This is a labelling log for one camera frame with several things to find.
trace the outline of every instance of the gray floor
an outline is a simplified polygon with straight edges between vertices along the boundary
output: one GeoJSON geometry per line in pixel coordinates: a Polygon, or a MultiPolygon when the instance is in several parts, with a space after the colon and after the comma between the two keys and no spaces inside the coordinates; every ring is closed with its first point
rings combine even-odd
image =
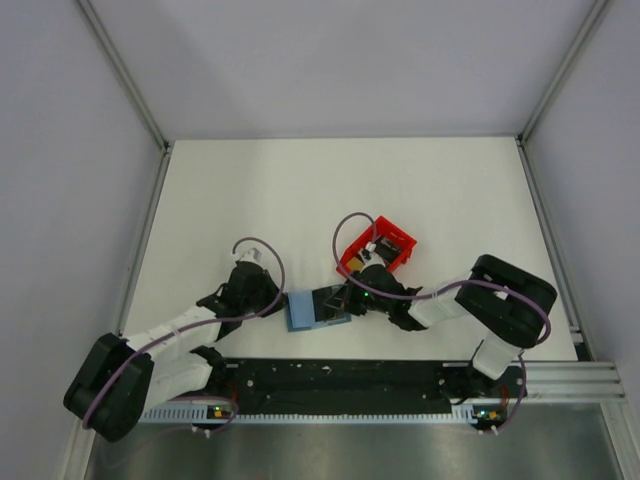
{"type": "Polygon", "coordinates": [[[94,449],[87,478],[153,480],[620,479],[599,407],[524,406],[499,437],[464,425],[235,426],[206,440],[140,426],[94,449]]]}

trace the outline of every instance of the white tabletop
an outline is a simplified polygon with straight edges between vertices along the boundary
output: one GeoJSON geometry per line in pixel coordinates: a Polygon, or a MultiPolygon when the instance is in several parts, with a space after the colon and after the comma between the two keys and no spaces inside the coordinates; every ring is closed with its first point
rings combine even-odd
{"type": "MultiPolygon", "coordinates": [[[[283,258],[287,291],[341,283],[331,236],[348,213],[384,215],[418,240],[396,271],[405,286],[468,273],[491,253],[555,284],[512,138],[207,140],[176,142],[125,334],[179,315],[224,282],[230,249],[251,235],[283,258]]],[[[367,227],[347,224],[340,253],[367,227]]],[[[276,283],[270,254],[263,264],[276,283]]],[[[528,360],[575,360],[561,301],[549,340],[528,360]]],[[[403,332],[383,315],[289,333],[284,313],[245,322],[225,356],[462,360],[486,328],[473,317],[403,332]]]]}

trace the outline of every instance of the gray wall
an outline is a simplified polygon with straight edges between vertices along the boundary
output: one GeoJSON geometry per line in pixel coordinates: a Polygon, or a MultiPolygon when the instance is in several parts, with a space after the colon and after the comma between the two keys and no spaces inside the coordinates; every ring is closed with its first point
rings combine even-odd
{"type": "Polygon", "coordinates": [[[640,420],[640,2],[617,0],[530,144],[597,353],[640,420]]]}
{"type": "Polygon", "coordinates": [[[594,0],[94,0],[171,139],[519,133],[594,0]]]}
{"type": "Polygon", "coordinates": [[[159,155],[69,0],[0,15],[0,478],[53,478],[159,155]]]}

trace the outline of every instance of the cable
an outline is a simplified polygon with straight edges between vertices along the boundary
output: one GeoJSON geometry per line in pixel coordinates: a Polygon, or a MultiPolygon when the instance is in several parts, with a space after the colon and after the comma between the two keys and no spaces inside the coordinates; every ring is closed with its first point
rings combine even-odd
{"type": "Polygon", "coordinates": [[[245,315],[244,317],[211,318],[211,319],[208,319],[208,320],[200,320],[198,322],[190,323],[188,325],[180,327],[176,331],[169,332],[166,335],[163,335],[162,337],[158,337],[157,339],[153,340],[152,342],[149,342],[148,344],[144,345],[138,351],[134,352],[129,358],[127,358],[122,363],[122,365],[120,365],[120,367],[118,367],[118,369],[113,373],[113,375],[111,375],[109,380],[106,381],[106,383],[104,384],[102,389],[100,389],[100,391],[98,392],[96,397],[93,399],[93,402],[91,402],[91,405],[89,405],[89,408],[87,409],[87,412],[85,413],[84,417],[82,418],[82,428],[84,428],[85,430],[88,430],[89,428],[91,428],[89,426],[89,421],[91,420],[91,417],[93,416],[93,414],[95,413],[96,409],[98,408],[98,406],[100,405],[100,403],[102,402],[104,397],[106,396],[106,394],[109,391],[109,389],[114,385],[114,383],[118,380],[118,378],[120,378],[122,373],[125,371],[127,366],[131,363],[131,361],[134,358],[136,358],[136,357],[142,355],[143,353],[149,351],[150,349],[152,349],[156,345],[159,345],[160,343],[162,343],[162,342],[164,342],[166,340],[169,340],[171,337],[176,335],[176,333],[183,333],[183,332],[192,330],[194,328],[203,327],[205,325],[210,325],[212,323],[243,322],[245,320],[251,320],[253,318],[260,317],[264,313],[267,313],[268,311],[270,311],[273,307],[275,307],[278,304],[278,302],[280,301],[280,298],[282,297],[282,295],[284,293],[284,282],[285,282],[284,264],[282,263],[282,259],[280,258],[280,255],[278,255],[278,252],[276,252],[271,245],[269,245],[267,242],[265,242],[263,240],[260,240],[259,238],[256,238],[256,237],[244,237],[244,238],[241,238],[240,240],[238,240],[234,244],[231,252],[233,254],[235,254],[236,253],[236,249],[238,248],[238,245],[240,245],[241,243],[244,243],[244,242],[248,242],[248,241],[257,242],[257,243],[263,245],[264,247],[266,247],[273,254],[273,256],[278,261],[278,267],[280,267],[280,278],[281,278],[281,281],[280,281],[280,289],[278,290],[278,294],[275,296],[273,301],[267,307],[262,309],[260,312],[252,313],[250,315],[245,315]]]}
{"type": "Polygon", "coordinates": [[[240,407],[238,406],[238,404],[229,399],[229,398],[223,398],[223,397],[182,397],[182,398],[175,398],[171,401],[195,401],[195,400],[210,400],[210,401],[216,401],[216,402],[224,402],[226,404],[231,405],[232,407],[232,412],[231,415],[229,415],[229,418],[227,419],[227,421],[223,424],[212,424],[212,425],[219,425],[218,428],[216,428],[215,430],[206,430],[203,428],[198,428],[195,426],[186,426],[186,425],[180,425],[178,427],[170,427],[170,428],[165,428],[163,430],[160,430],[158,433],[156,433],[155,435],[153,435],[149,440],[142,442],[140,445],[137,445],[133,448],[133,451],[121,458],[120,460],[118,460],[117,462],[111,463],[109,462],[109,460],[107,459],[107,453],[105,451],[104,445],[102,444],[101,448],[100,448],[100,458],[102,460],[102,463],[104,465],[104,467],[107,470],[115,470],[116,468],[120,468],[122,465],[124,465],[125,463],[127,463],[129,460],[131,460],[133,457],[135,457],[136,455],[138,455],[140,452],[142,452],[142,450],[144,450],[145,448],[147,448],[149,445],[151,445],[153,442],[159,440],[160,438],[164,437],[165,435],[168,435],[170,433],[173,432],[178,432],[178,431],[184,431],[184,430],[190,430],[192,432],[196,432],[198,430],[202,430],[206,435],[207,438],[209,438],[209,436],[213,433],[214,435],[217,435],[218,433],[222,432],[223,430],[227,429],[229,427],[229,425],[231,425],[231,422],[233,422],[233,420],[238,416],[238,413],[240,412],[240,407]]]}
{"type": "MultiPolygon", "coordinates": [[[[375,295],[379,295],[381,297],[391,298],[391,299],[394,299],[394,300],[430,300],[430,299],[432,299],[434,297],[437,297],[438,295],[442,295],[443,293],[446,293],[449,290],[461,287],[463,285],[477,285],[479,287],[488,288],[490,290],[494,290],[494,291],[497,291],[497,292],[504,292],[507,295],[512,296],[517,300],[520,300],[522,303],[524,303],[525,305],[527,305],[528,307],[533,309],[533,311],[535,311],[540,316],[540,318],[544,322],[545,330],[544,330],[544,333],[542,334],[542,336],[536,342],[536,345],[540,345],[541,343],[544,343],[549,338],[549,336],[551,335],[551,321],[549,320],[549,316],[545,313],[544,310],[542,310],[542,308],[540,308],[540,306],[538,306],[529,297],[526,297],[526,296],[522,295],[521,293],[518,293],[518,292],[516,292],[514,290],[510,290],[508,288],[503,287],[502,285],[498,285],[498,284],[495,284],[495,283],[485,282],[483,280],[471,280],[471,279],[459,280],[459,281],[450,283],[449,285],[445,285],[444,287],[440,288],[439,290],[436,290],[436,291],[431,292],[431,293],[425,293],[425,294],[422,294],[422,295],[395,295],[395,294],[392,294],[392,293],[384,292],[382,290],[378,290],[376,288],[372,288],[372,287],[362,283],[358,279],[354,278],[351,274],[349,274],[347,269],[340,262],[340,257],[338,256],[338,248],[337,248],[338,234],[340,233],[340,229],[342,228],[342,226],[347,221],[352,219],[353,217],[364,217],[367,220],[369,220],[369,222],[371,222],[371,224],[373,225],[373,239],[372,239],[372,241],[376,240],[377,232],[376,232],[376,225],[375,225],[375,221],[373,220],[373,217],[371,215],[365,213],[365,212],[353,212],[353,213],[350,213],[349,215],[347,215],[346,217],[344,217],[340,221],[340,223],[338,223],[338,226],[336,227],[336,230],[333,233],[333,239],[332,239],[332,242],[331,242],[331,249],[332,249],[332,253],[333,253],[333,259],[335,260],[340,272],[345,277],[347,277],[347,279],[350,282],[353,282],[355,285],[357,285],[358,287],[362,288],[363,290],[365,290],[365,291],[367,291],[369,293],[373,293],[375,295]]],[[[511,414],[509,414],[507,416],[507,419],[499,427],[496,427],[495,429],[491,429],[491,430],[481,430],[480,432],[493,431],[497,435],[502,430],[504,430],[504,428],[507,425],[509,425],[511,423],[511,421],[515,417],[516,413],[520,409],[520,405],[522,403],[522,399],[524,398],[524,393],[526,392],[526,389],[527,389],[527,371],[526,371],[524,360],[522,358],[522,353],[520,353],[518,355],[518,360],[520,361],[520,368],[522,369],[522,386],[520,387],[520,392],[518,393],[518,398],[516,400],[516,403],[513,405],[513,408],[511,409],[511,414]]]]}
{"type": "MultiPolygon", "coordinates": [[[[529,297],[526,297],[526,296],[522,295],[519,292],[516,292],[514,290],[508,289],[508,288],[506,288],[506,287],[504,287],[502,285],[498,285],[498,284],[495,284],[495,283],[485,282],[484,280],[471,280],[471,279],[458,280],[458,281],[455,281],[455,282],[450,283],[448,285],[445,285],[444,287],[440,288],[439,290],[436,290],[436,291],[430,292],[430,293],[421,294],[421,295],[396,295],[396,294],[393,294],[393,293],[387,293],[387,292],[384,292],[382,290],[378,290],[377,288],[373,288],[373,287],[370,287],[370,286],[362,283],[360,280],[354,278],[347,271],[347,269],[340,262],[340,257],[338,256],[338,248],[337,248],[338,234],[340,233],[340,229],[342,228],[342,226],[348,220],[350,220],[353,217],[365,217],[370,222],[372,222],[372,225],[374,225],[374,227],[375,227],[375,221],[373,220],[373,218],[369,214],[364,213],[364,212],[353,212],[353,213],[350,213],[349,215],[344,217],[340,221],[338,226],[336,227],[336,230],[333,233],[333,240],[331,242],[331,247],[332,247],[332,252],[333,252],[333,259],[335,260],[340,272],[345,277],[347,277],[347,279],[349,279],[350,282],[354,283],[355,285],[357,285],[358,287],[362,288],[363,290],[366,290],[367,292],[373,293],[375,295],[379,295],[381,297],[391,298],[393,300],[430,300],[430,299],[432,299],[434,297],[437,297],[438,295],[442,295],[443,293],[448,292],[449,290],[453,290],[454,288],[462,287],[463,285],[477,285],[479,287],[488,288],[488,289],[494,290],[496,292],[506,293],[507,295],[512,296],[513,298],[515,298],[517,300],[520,300],[522,303],[524,303],[529,308],[531,308],[534,312],[536,312],[540,316],[542,321],[544,322],[544,326],[545,326],[544,333],[538,339],[537,345],[540,345],[541,343],[546,341],[547,338],[549,338],[549,336],[551,335],[551,321],[549,320],[549,316],[544,312],[544,310],[542,310],[542,308],[540,308],[540,306],[538,304],[536,304],[529,297]]],[[[376,237],[376,230],[374,228],[374,238],[373,238],[373,240],[375,240],[375,237],[376,237]]]]}

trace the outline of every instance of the purple cable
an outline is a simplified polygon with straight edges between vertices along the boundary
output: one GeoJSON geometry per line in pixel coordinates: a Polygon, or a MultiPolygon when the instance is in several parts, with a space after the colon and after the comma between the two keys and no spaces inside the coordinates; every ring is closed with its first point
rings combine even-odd
{"type": "MultiPolygon", "coordinates": [[[[215,430],[210,430],[215,435],[217,435],[218,433],[220,433],[220,432],[226,430],[227,428],[229,428],[229,425],[231,425],[231,422],[233,422],[233,420],[235,420],[235,418],[238,416],[238,413],[240,412],[240,407],[238,406],[238,404],[236,402],[234,402],[230,398],[223,398],[223,397],[183,397],[183,398],[176,398],[174,400],[175,401],[179,401],[179,400],[185,400],[186,401],[186,400],[196,400],[196,399],[197,400],[213,400],[213,401],[216,401],[216,402],[224,402],[224,403],[230,404],[231,407],[233,408],[233,412],[231,413],[231,415],[229,415],[229,418],[227,419],[227,421],[225,423],[220,425],[215,430]]],[[[157,441],[161,437],[164,437],[165,435],[168,435],[170,433],[178,432],[178,431],[182,431],[182,430],[193,430],[193,428],[197,428],[198,430],[204,430],[206,432],[206,429],[202,429],[202,428],[198,428],[198,427],[189,427],[189,426],[186,426],[186,425],[180,425],[179,427],[165,428],[164,430],[161,430],[158,433],[156,433],[155,435],[153,435],[146,442],[142,442],[140,445],[137,445],[136,447],[134,447],[133,452],[130,455],[127,455],[126,457],[121,458],[120,460],[118,460],[115,463],[110,463],[109,462],[109,460],[107,459],[107,454],[105,452],[104,446],[102,446],[102,448],[100,449],[100,456],[101,456],[102,463],[104,464],[104,466],[105,466],[105,468],[107,470],[115,470],[116,468],[119,468],[122,465],[124,465],[125,463],[127,463],[133,457],[138,455],[142,450],[147,448],[149,445],[151,445],[153,442],[157,441]]]]}
{"type": "Polygon", "coordinates": [[[149,351],[150,349],[152,349],[156,345],[159,345],[162,342],[164,342],[166,340],[169,340],[176,333],[187,332],[187,331],[192,330],[194,328],[203,327],[205,325],[211,325],[212,323],[243,322],[245,320],[251,320],[253,318],[260,317],[260,315],[262,315],[264,313],[267,313],[269,310],[271,310],[273,307],[275,307],[278,304],[278,302],[280,301],[280,298],[282,297],[282,294],[284,293],[285,273],[284,273],[284,264],[282,263],[282,259],[280,258],[280,255],[278,255],[278,252],[276,252],[273,249],[273,247],[271,247],[271,245],[269,245],[267,242],[265,242],[263,240],[260,240],[259,238],[256,238],[256,237],[244,237],[244,238],[241,238],[240,240],[238,240],[235,243],[235,245],[233,246],[231,252],[235,254],[236,253],[236,249],[238,248],[238,245],[240,245],[241,243],[244,243],[244,242],[248,242],[248,241],[257,242],[257,243],[263,245],[264,247],[266,247],[273,254],[273,256],[278,261],[278,267],[280,267],[281,281],[280,281],[280,289],[278,290],[278,294],[275,296],[273,301],[267,307],[262,309],[260,312],[252,313],[250,315],[245,315],[244,317],[237,317],[237,318],[210,318],[208,320],[200,320],[199,322],[190,323],[189,325],[185,325],[183,327],[180,327],[180,328],[177,329],[176,332],[167,333],[166,335],[163,335],[162,337],[159,337],[159,338],[155,339],[154,341],[147,343],[145,346],[140,348],[140,350],[134,352],[133,355],[131,355],[129,358],[127,358],[122,363],[122,365],[120,365],[120,367],[113,373],[113,375],[111,375],[109,380],[107,380],[107,382],[104,384],[102,389],[96,395],[96,398],[94,398],[93,402],[91,402],[91,405],[89,405],[89,408],[87,409],[87,413],[85,413],[85,415],[84,415],[84,417],[82,419],[82,428],[84,428],[85,430],[88,430],[89,428],[91,428],[89,426],[89,421],[91,420],[91,417],[93,416],[93,414],[95,413],[96,409],[98,408],[98,406],[100,405],[100,403],[102,402],[104,397],[106,396],[106,394],[109,391],[109,389],[113,386],[114,383],[116,383],[118,378],[120,378],[120,376],[122,375],[124,370],[127,368],[127,366],[131,363],[131,361],[134,358],[136,358],[136,357],[142,355],[143,353],[149,351]]]}
{"type": "Polygon", "coordinates": [[[508,289],[506,287],[503,287],[502,285],[497,285],[495,283],[485,282],[484,280],[470,280],[470,279],[469,280],[458,280],[456,282],[450,283],[449,285],[445,285],[444,287],[440,288],[439,290],[436,290],[435,292],[424,293],[422,295],[396,295],[396,294],[393,294],[393,293],[387,293],[387,292],[384,292],[382,290],[378,290],[377,288],[373,288],[373,287],[370,287],[370,286],[362,283],[361,281],[359,281],[358,279],[354,278],[353,276],[351,276],[349,274],[347,269],[340,262],[340,257],[338,256],[338,248],[337,248],[338,234],[340,233],[340,229],[342,228],[342,226],[348,220],[350,220],[353,217],[365,217],[370,222],[372,222],[372,224],[374,225],[374,238],[373,238],[373,240],[375,240],[376,231],[375,231],[375,222],[374,222],[373,218],[370,215],[368,215],[368,214],[366,214],[364,212],[354,212],[354,213],[351,213],[351,214],[347,215],[346,217],[344,217],[342,219],[342,221],[336,227],[336,230],[333,233],[333,241],[331,242],[331,247],[332,247],[332,250],[333,250],[333,259],[335,260],[336,264],[338,265],[338,269],[340,269],[342,274],[345,277],[347,277],[349,279],[349,281],[353,282],[355,285],[359,286],[363,290],[366,290],[367,292],[373,293],[375,295],[379,295],[381,297],[391,298],[391,299],[394,299],[394,300],[430,300],[432,298],[437,297],[438,295],[442,295],[443,293],[446,293],[449,290],[453,290],[454,288],[458,288],[458,287],[461,287],[463,285],[477,285],[479,287],[488,288],[490,290],[495,290],[497,292],[504,292],[507,295],[509,295],[511,297],[514,297],[517,300],[520,300],[522,303],[524,303],[525,305],[527,305],[528,307],[533,309],[533,311],[535,311],[540,316],[540,318],[544,322],[544,326],[545,326],[545,330],[544,330],[544,333],[542,334],[542,337],[540,337],[538,339],[538,342],[537,342],[538,345],[540,345],[542,342],[547,340],[547,338],[549,338],[549,335],[551,335],[551,321],[549,320],[549,317],[544,312],[544,310],[542,310],[542,308],[540,308],[529,297],[526,297],[526,296],[522,295],[521,293],[518,293],[518,292],[516,292],[514,290],[510,290],[510,289],[508,289]]]}
{"type": "MultiPolygon", "coordinates": [[[[395,299],[395,300],[430,300],[430,299],[432,299],[434,297],[437,297],[438,295],[442,295],[443,293],[448,292],[449,290],[452,290],[452,289],[457,288],[457,287],[461,287],[463,285],[477,285],[479,287],[489,288],[489,289],[495,290],[497,292],[504,292],[507,295],[512,296],[512,297],[516,298],[517,300],[520,300],[522,303],[524,303],[528,307],[532,308],[540,316],[540,318],[544,322],[545,330],[544,330],[544,334],[536,342],[536,345],[540,345],[541,343],[545,342],[549,338],[549,336],[551,335],[551,321],[549,320],[549,316],[544,312],[544,310],[542,310],[542,308],[540,308],[529,297],[526,297],[526,296],[522,295],[521,293],[515,292],[513,290],[505,288],[505,287],[503,287],[501,285],[497,285],[495,283],[485,282],[483,280],[459,280],[459,281],[450,283],[449,285],[445,285],[444,287],[440,288],[439,290],[436,290],[435,292],[431,292],[431,293],[425,293],[425,294],[422,294],[422,295],[395,295],[395,294],[392,294],[392,293],[383,292],[382,290],[378,290],[376,288],[369,287],[368,285],[366,285],[366,284],[360,282],[359,280],[353,278],[349,274],[347,269],[342,265],[342,263],[340,263],[340,258],[338,257],[338,248],[336,246],[337,241],[338,241],[338,234],[340,233],[340,229],[342,228],[342,226],[348,220],[350,220],[353,217],[365,217],[367,220],[369,220],[371,222],[371,224],[373,225],[373,240],[376,239],[377,234],[376,234],[375,221],[373,220],[373,217],[371,217],[371,215],[369,215],[367,213],[364,213],[364,212],[353,212],[353,213],[347,215],[346,217],[344,217],[342,219],[342,221],[336,227],[336,230],[333,233],[333,241],[331,243],[331,247],[332,247],[332,251],[333,251],[333,259],[335,260],[335,262],[338,265],[338,268],[340,269],[342,274],[345,277],[347,277],[349,279],[349,281],[353,282],[354,284],[356,284],[357,286],[359,286],[363,290],[366,290],[367,292],[379,295],[381,297],[392,298],[392,299],[395,299]]],[[[509,425],[511,423],[511,421],[515,417],[515,414],[520,409],[520,405],[522,404],[522,399],[524,398],[524,392],[527,390],[527,371],[526,371],[524,359],[522,358],[522,354],[518,355],[518,360],[520,361],[520,368],[522,370],[522,386],[520,387],[520,392],[518,393],[518,398],[516,399],[516,403],[513,405],[513,408],[511,409],[511,413],[509,414],[507,419],[502,423],[502,425],[497,427],[495,430],[483,430],[483,432],[495,431],[495,433],[497,435],[507,425],[509,425]]]]}

